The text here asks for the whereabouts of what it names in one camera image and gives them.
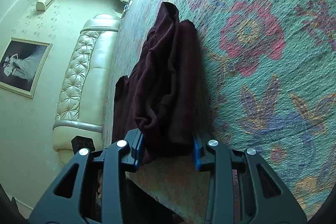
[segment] black and white photo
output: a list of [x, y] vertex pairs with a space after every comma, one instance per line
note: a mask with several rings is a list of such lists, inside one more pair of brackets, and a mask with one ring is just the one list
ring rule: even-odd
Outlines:
[[52, 44], [11, 38], [2, 57], [0, 87], [32, 98]]

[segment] cream leather headboard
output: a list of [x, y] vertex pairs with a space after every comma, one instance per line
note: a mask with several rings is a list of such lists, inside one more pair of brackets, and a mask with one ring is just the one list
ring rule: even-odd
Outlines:
[[53, 148], [62, 163], [73, 156], [71, 140], [76, 135], [90, 137], [96, 149], [102, 148], [107, 81], [119, 26], [118, 17], [101, 14], [81, 30], [65, 72], [53, 127]]

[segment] metal screw head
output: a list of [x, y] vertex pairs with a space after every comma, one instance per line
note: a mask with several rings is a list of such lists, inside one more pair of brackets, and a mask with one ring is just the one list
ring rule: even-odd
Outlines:
[[208, 145], [210, 145], [210, 146], [217, 146], [218, 142], [216, 140], [209, 140], [208, 141]]
[[124, 147], [127, 145], [127, 142], [125, 140], [120, 140], [117, 142], [117, 146], [119, 147]]
[[257, 152], [254, 148], [248, 148], [246, 151], [249, 155], [255, 155]]
[[89, 153], [89, 150], [87, 148], [82, 148], [79, 150], [79, 154], [82, 156], [86, 156]]

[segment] maroon towel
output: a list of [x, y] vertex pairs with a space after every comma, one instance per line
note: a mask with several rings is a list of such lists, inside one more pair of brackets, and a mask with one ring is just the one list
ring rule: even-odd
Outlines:
[[146, 163], [158, 156], [189, 154], [199, 64], [193, 23], [179, 22], [176, 6], [162, 3], [139, 62], [129, 78], [123, 76], [115, 85], [112, 143], [139, 128]]

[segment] baseboard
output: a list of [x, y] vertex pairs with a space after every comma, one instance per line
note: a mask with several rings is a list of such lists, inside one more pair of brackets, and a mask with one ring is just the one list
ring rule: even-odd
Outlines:
[[[13, 197], [12, 195], [10, 195], [8, 193], [6, 193], [6, 194], [7, 194], [7, 196], [8, 196], [9, 199], [12, 199], [12, 197]], [[17, 207], [19, 209], [20, 214], [22, 214], [22, 216], [25, 219], [29, 219], [29, 216], [30, 216], [31, 212], [33, 211], [33, 208], [31, 208], [27, 204], [25, 204], [25, 203], [17, 200], [16, 198], [15, 198], [15, 200], [16, 200], [16, 204], [17, 204]]]

